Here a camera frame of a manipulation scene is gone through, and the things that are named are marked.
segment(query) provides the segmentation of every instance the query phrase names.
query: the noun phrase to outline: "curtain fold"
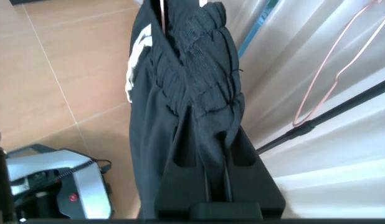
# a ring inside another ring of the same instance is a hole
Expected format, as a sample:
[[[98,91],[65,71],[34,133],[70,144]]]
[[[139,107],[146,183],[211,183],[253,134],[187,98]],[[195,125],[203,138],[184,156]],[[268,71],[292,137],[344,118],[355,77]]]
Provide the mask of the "curtain fold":
[[[316,70],[370,1],[280,1],[240,60],[242,125],[256,148],[292,129]],[[301,118],[385,18],[385,0],[353,23],[320,73]],[[340,76],[317,115],[385,80],[385,26]],[[385,217],[385,94],[260,155],[288,203],[285,217]]]

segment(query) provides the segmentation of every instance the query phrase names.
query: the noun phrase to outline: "floor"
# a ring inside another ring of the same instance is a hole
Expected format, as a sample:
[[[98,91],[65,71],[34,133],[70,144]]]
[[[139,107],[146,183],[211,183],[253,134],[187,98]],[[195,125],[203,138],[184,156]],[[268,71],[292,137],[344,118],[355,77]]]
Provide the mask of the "floor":
[[[0,145],[39,142],[113,161],[115,218],[140,207],[125,73],[133,0],[0,0]]]

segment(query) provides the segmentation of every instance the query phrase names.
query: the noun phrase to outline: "silver panel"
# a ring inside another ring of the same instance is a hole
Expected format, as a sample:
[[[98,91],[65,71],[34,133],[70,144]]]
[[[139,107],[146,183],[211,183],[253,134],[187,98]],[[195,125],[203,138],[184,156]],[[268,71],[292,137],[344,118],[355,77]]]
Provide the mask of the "silver panel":
[[[59,150],[8,159],[7,168],[10,180],[13,181],[43,170],[74,168],[89,160],[90,158],[86,156]],[[97,163],[75,172],[74,180],[85,217],[88,219],[110,218],[112,212],[110,201]]]

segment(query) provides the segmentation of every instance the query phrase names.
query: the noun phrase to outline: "copper wire hanger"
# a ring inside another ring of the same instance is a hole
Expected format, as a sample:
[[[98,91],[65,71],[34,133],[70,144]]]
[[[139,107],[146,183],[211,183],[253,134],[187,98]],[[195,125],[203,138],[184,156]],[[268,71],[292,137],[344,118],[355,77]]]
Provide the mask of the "copper wire hanger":
[[[203,7],[207,3],[207,0],[199,0],[199,6]],[[159,0],[159,4],[161,6],[161,25],[162,25],[162,31],[165,33],[166,27],[165,27],[165,3],[164,0]]]
[[[373,0],[371,3],[369,3],[367,6],[365,6],[362,10],[360,10],[353,18],[352,20],[349,21],[348,25],[345,27],[345,29],[342,31],[342,33],[340,34],[340,36],[337,38],[337,40],[335,41],[334,45],[332,46],[331,50],[328,52],[327,56],[325,57],[323,63],[320,65],[316,75],[313,77],[313,80],[311,81],[310,83],[310,86],[305,94],[305,96],[303,97],[302,99],[302,102],[299,106],[299,109],[295,115],[295,119],[293,120],[293,123],[292,125],[294,127],[297,127],[297,126],[300,126],[302,125],[304,122],[308,121],[310,118],[313,117],[313,115],[321,108],[321,106],[323,105],[323,103],[327,100],[327,98],[331,95],[331,92],[335,89],[336,85],[338,84],[338,78],[339,76],[348,68],[350,67],[350,65],[352,65],[356,60],[357,58],[360,57],[360,55],[364,52],[364,50],[366,50],[366,48],[368,47],[368,45],[374,40],[374,38],[377,36],[377,34],[379,33],[379,31],[383,28],[383,26],[385,25],[385,19],[382,21],[382,23],[378,26],[378,28],[374,31],[374,33],[372,34],[372,36],[368,39],[368,41],[366,42],[366,44],[361,48],[361,50],[356,54],[356,56],[354,56],[354,58],[352,59],[352,61],[350,61],[344,68],[342,68],[335,76],[335,80],[334,80],[334,84],[331,86],[331,88],[328,90],[328,92],[326,93],[326,95],[323,97],[323,99],[321,99],[321,101],[315,106],[315,108],[309,113],[309,115],[304,118],[303,120],[301,120],[300,122],[298,122],[298,118],[299,118],[299,115],[302,111],[302,108],[303,108],[303,105],[305,104],[307,98],[308,98],[308,95],[309,95],[309,92],[310,90],[313,88],[313,85],[318,77],[318,74],[320,74],[321,70],[323,69],[324,67],[324,64],[327,62],[328,58],[330,57],[332,51],[334,51],[334,48],[336,47],[336,45],[338,44],[338,42],[341,40],[342,36],[345,34],[345,32],[349,29],[349,27],[351,26],[351,24],[353,23],[354,20],[356,20],[356,18],[358,16],[360,16],[361,13],[363,13],[367,8],[369,8],[370,6],[372,6],[373,4],[379,4],[381,3],[383,0]]]

